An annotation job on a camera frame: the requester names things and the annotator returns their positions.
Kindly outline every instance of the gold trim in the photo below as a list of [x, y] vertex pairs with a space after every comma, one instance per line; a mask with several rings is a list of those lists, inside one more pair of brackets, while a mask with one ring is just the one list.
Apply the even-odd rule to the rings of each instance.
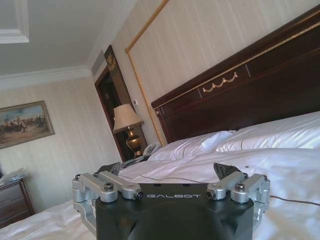
[[189, 90], [181, 93], [181, 94], [178, 95], [178, 96], [175, 96], [175, 97], [171, 98], [170, 100], [168, 100], [168, 101], [166, 101], [166, 102], [164, 102], [164, 103], [162, 103], [162, 104], [160, 104], [159, 106], [156, 106], [156, 107], [154, 107], [154, 108], [155, 108], [155, 109], [160, 108], [160, 107], [162, 107], [163, 105], [166, 105], [167, 103], [170, 103], [171, 101], [173, 101], [173, 100], [175, 100], [175, 99], [177, 99], [177, 98], [180, 98], [181, 96], [183, 96], [183, 95], [185, 95], [185, 94], [187, 94], [187, 93], [189, 93], [189, 92], [191, 92], [191, 91], [193, 91], [193, 90], [201, 87], [201, 86], [204, 85], [204, 84], [207, 84], [208, 82], [210, 82], [210, 81], [212, 81], [212, 80], [214, 80], [214, 79], [216, 79], [216, 78], [218, 78], [218, 77], [221, 77], [222, 75], [224, 75], [224, 74], [226, 74], [226, 73], [228, 73], [228, 72], [230, 72], [230, 71], [232, 71], [232, 70], [240, 67], [241, 65], [246, 64], [246, 63], [250, 62], [251, 60], [258, 58], [258, 57], [260, 57], [261, 55], [263, 55], [263, 54], [265, 54], [265, 53], [267, 53], [267, 52], [270, 52], [271, 50], [273, 50], [273, 49], [275, 49], [275, 48], [277, 48], [277, 47], [279, 47], [279, 46], [281, 46], [281, 45], [283, 45], [283, 44], [291, 41], [292, 39], [295, 39], [295, 38], [299, 37], [299, 36], [302, 35], [302, 34], [305, 34], [306, 32], [308, 32], [308, 31], [310, 31], [310, 30], [318, 27], [319, 25], [320, 25], [320, 22], [315, 23], [314, 25], [312, 25], [312, 26], [310, 26], [310, 27], [308, 27], [308, 28], [306, 28], [306, 29], [298, 32], [297, 34], [294, 34], [294, 35], [286, 38], [285, 40], [277, 43], [276, 45], [273, 45], [272, 47], [269, 47], [268, 49], [266, 49], [266, 50], [264, 50], [264, 51], [262, 51], [262, 52], [260, 52], [260, 53], [258, 53], [258, 54], [256, 54], [256, 55], [254, 55], [253, 57], [248, 58], [247, 60], [245, 60], [245, 61], [243, 61], [243, 62], [241, 62], [241, 63], [239, 63], [239, 64], [237, 64], [237, 65], [235, 65], [235, 66], [233, 66], [233, 67], [231, 67], [231, 68], [229, 68], [228, 70], [226, 70], [226, 71], [224, 71], [224, 72], [222, 72], [222, 73], [220, 73], [220, 74], [218, 74], [218, 75], [210, 78], [209, 80], [207, 80], [207, 81], [205, 81], [205, 82], [203, 82], [203, 83], [198, 84], [197, 86], [195, 86], [195, 87], [193, 87], [193, 88], [191, 88], [191, 89], [189, 89]]
[[144, 34], [144, 32], [148, 29], [150, 24], [155, 20], [155, 18], [159, 15], [161, 10], [165, 7], [165, 5], [169, 2], [169, 0], [163, 0], [161, 4], [156, 8], [156, 10], [153, 12], [151, 17], [148, 19], [148, 21], [145, 23], [145, 25], [141, 28], [141, 30], [138, 32], [138, 34], [134, 37], [132, 42], [130, 42], [129, 46], [125, 49], [125, 52], [128, 53], [132, 49], [132, 47], [136, 44], [136, 42], [139, 40], [139, 38]]
[[150, 118], [151, 118], [151, 121], [152, 121], [152, 125], [154, 127], [154, 130], [155, 130], [155, 133], [156, 133], [156, 136], [161, 144], [161, 146], [164, 146], [166, 145], [165, 141], [163, 140], [162, 136], [161, 136], [161, 132], [158, 128], [158, 125], [157, 125], [157, 121], [156, 121], [156, 118], [155, 118], [155, 115], [154, 115], [154, 111], [150, 105], [150, 101], [148, 99], [148, 96], [146, 94], [146, 91], [142, 85], [142, 82], [141, 82], [141, 78], [140, 78], [140, 75], [139, 73], [137, 72], [137, 67], [136, 67], [136, 64], [135, 64], [135, 61], [130, 53], [130, 51], [127, 52], [128, 54], [128, 57], [129, 57], [129, 60], [130, 60], [130, 63], [131, 63], [131, 66], [133, 68], [133, 71], [134, 71], [134, 75], [135, 75], [135, 78], [138, 82], [138, 85], [139, 85], [139, 88], [140, 88], [140, 91], [142, 93], [142, 96], [143, 96], [143, 99], [144, 99], [144, 102], [145, 102], [145, 105], [146, 105], [146, 108], [148, 109], [148, 112], [149, 112], [149, 115], [150, 115]]
[[152, 121], [152, 125], [153, 125], [153, 128], [155, 130], [155, 133], [156, 133], [156, 136], [161, 144], [161, 146], [164, 146], [166, 145], [162, 135], [161, 135], [161, 132], [159, 130], [159, 127], [157, 125], [157, 120], [155, 118], [155, 115], [154, 115], [154, 111], [153, 111], [153, 108], [151, 107], [151, 104], [150, 104], [150, 101], [148, 99], [148, 96], [146, 94], [146, 91], [142, 85], [142, 82], [141, 82], [141, 78], [140, 78], [140, 75], [139, 73], [137, 72], [137, 67], [136, 67], [136, 64], [135, 64], [135, 61], [130, 53], [130, 50], [133, 48], [133, 46], [136, 44], [136, 42], [139, 40], [139, 38], [142, 36], [142, 34], [144, 34], [144, 32], [147, 30], [147, 28], [150, 26], [150, 24], [155, 20], [155, 18], [159, 15], [159, 13], [161, 12], [161, 10], [166, 6], [166, 4], [168, 3], [169, 0], [163, 0], [161, 2], [161, 4], [156, 8], [156, 10], [153, 12], [153, 14], [151, 15], [151, 17], [148, 19], [148, 21], [145, 23], [145, 25], [142, 27], [142, 29], [138, 32], [138, 34], [134, 37], [134, 39], [132, 40], [132, 42], [129, 44], [129, 46], [125, 49], [125, 52], [127, 53], [128, 57], [129, 57], [129, 60], [130, 60], [130, 63], [131, 63], [131, 66], [132, 66], [132, 69], [134, 71], [134, 75], [135, 75], [135, 78], [138, 82], [138, 85], [139, 85], [139, 88], [140, 88], [140, 92], [143, 96], [143, 99], [144, 99], [144, 102], [145, 102], [145, 105], [146, 105], [146, 108], [149, 112], [149, 115], [150, 115], [150, 118], [151, 118], [151, 121]]
[[221, 88], [225, 83], [232, 83], [236, 78], [238, 77], [237, 72], [235, 71], [233, 73], [233, 77], [230, 80], [225, 79], [224, 77], [222, 78], [222, 82], [218, 85], [216, 85], [214, 82], [212, 83], [212, 86], [210, 89], [205, 89], [204, 87], [202, 88], [202, 91], [204, 93], [210, 93], [214, 88]]

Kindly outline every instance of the wooden door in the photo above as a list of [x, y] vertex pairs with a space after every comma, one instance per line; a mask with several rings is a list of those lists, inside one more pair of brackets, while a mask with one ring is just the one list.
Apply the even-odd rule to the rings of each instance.
[[[106, 50], [104, 56], [108, 65], [96, 81], [95, 87], [112, 131], [115, 126], [114, 108], [127, 103], [132, 105], [132, 101], [111, 45]], [[137, 126], [134, 128], [134, 131], [141, 137], [142, 149], [144, 149], [147, 146], [147, 142], [142, 128]], [[134, 153], [126, 144], [126, 140], [128, 139], [127, 133], [122, 131], [116, 134], [112, 132], [112, 134], [122, 161], [125, 162], [132, 159]]]

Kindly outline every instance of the painting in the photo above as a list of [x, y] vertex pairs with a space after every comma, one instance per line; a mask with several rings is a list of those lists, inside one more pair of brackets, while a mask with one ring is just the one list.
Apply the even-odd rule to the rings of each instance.
[[0, 108], [0, 149], [53, 134], [45, 101]]

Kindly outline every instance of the pillow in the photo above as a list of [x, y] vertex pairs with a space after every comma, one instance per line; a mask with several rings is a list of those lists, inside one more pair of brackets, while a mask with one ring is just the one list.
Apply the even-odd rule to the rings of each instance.
[[148, 161], [178, 160], [196, 154], [212, 152], [219, 143], [229, 138], [235, 132], [218, 131], [178, 140], [160, 148], [149, 157]]
[[320, 111], [242, 128], [216, 150], [264, 148], [320, 149]]

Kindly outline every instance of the lampshade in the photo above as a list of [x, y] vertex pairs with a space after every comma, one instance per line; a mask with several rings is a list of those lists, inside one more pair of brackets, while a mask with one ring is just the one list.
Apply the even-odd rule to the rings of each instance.
[[114, 108], [114, 133], [128, 129], [128, 127], [140, 125], [143, 122], [129, 103]]

